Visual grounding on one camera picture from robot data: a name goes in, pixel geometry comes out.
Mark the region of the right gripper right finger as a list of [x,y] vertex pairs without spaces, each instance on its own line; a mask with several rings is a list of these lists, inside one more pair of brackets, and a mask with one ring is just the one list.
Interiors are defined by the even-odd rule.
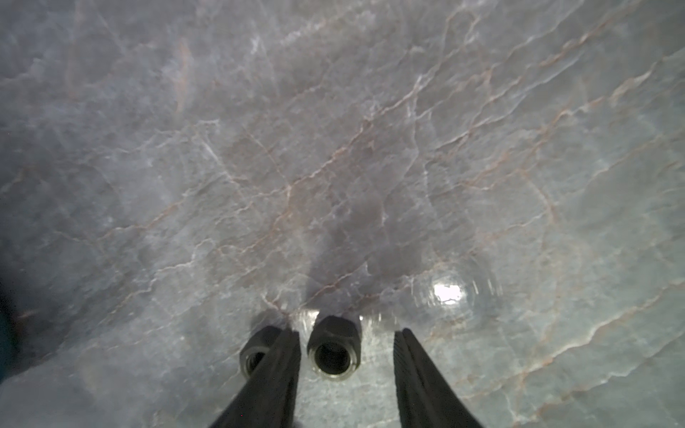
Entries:
[[394,375],[403,427],[482,427],[408,328],[394,333]]

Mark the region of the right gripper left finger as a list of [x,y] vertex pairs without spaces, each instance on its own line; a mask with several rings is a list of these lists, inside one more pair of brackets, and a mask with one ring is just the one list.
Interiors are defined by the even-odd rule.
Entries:
[[213,427],[292,427],[301,367],[298,332],[282,329],[269,352]]

